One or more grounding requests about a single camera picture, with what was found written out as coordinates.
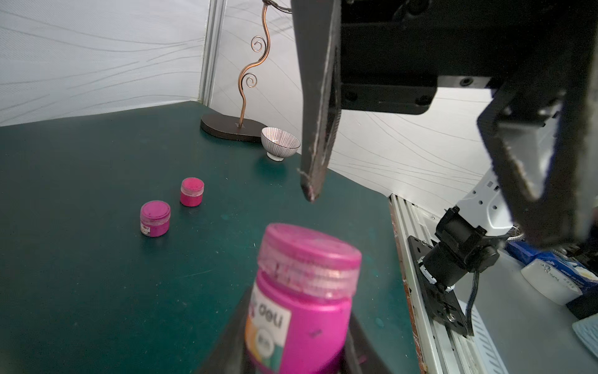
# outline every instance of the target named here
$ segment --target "small pink paint jar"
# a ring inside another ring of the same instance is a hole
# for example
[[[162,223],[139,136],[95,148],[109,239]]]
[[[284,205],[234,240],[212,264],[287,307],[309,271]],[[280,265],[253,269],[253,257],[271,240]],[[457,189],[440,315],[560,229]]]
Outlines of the small pink paint jar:
[[[361,253],[337,238],[268,225],[245,325],[245,345],[261,373],[339,370],[360,265]]]
[[[197,178],[185,178],[181,183],[181,204],[197,206],[203,199],[203,181]]]
[[[139,218],[145,236],[164,235],[170,227],[170,205],[160,200],[147,202],[141,207]]]

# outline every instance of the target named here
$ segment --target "clear jar lid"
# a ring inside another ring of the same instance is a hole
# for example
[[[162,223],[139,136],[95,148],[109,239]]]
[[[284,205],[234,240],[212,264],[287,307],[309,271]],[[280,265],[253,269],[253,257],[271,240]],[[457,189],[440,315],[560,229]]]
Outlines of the clear jar lid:
[[[185,178],[181,183],[181,192],[187,196],[197,197],[203,194],[203,181],[197,178]]]
[[[336,300],[355,294],[361,252],[315,230],[273,223],[262,238],[258,266],[294,291]]]
[[[159,226],[170,220],[170,205],[154,200],[143,204],[139,213],[141,222],[147,226]]]

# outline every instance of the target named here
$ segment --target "white backdrop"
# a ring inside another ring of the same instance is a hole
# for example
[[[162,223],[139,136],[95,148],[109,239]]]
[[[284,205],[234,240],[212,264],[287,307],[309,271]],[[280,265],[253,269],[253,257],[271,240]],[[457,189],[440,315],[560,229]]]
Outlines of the white backdrop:
[[[288,0],[278,3],[289,6]],[[223,114],[239,115],[239,71],[261,56],[249,44],[254,35],[264,36],[261,7],[258,0],[227,2],[210,105]],[[245,89],[246,118],[301,138],[303,97],[292,16],[270,7],[267,20],[270,55],[250,70],[258,84]],[[487,90],[438,89],[431,108],[422,115],[344,110],[329,167],[441,215],[490,166],[475,124],[488,102]]]
[[[0,126],[197,100],[209,0],[0,1]]]

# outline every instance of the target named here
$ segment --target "dark wooden base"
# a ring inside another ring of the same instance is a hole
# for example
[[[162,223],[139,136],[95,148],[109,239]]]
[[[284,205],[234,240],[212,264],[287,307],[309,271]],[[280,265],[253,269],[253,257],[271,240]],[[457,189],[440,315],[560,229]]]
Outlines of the dark wooden base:
[[[217,138],[259,143],[261,131],[266,126],[261,122],[245,118],[243,127],[239,127],[238,117],[214,113],[202,117],[201,127],[202,130]]]

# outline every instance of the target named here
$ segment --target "white bowl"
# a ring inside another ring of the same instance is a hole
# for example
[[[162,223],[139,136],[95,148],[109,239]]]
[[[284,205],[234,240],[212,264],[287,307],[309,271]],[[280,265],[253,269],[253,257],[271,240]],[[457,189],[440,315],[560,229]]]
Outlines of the white bowl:
[[[264,127],[261,140],[266,154],[274,161],[282,161],[294,155],[301,146],[301,142],[293,134],[276,127]]]

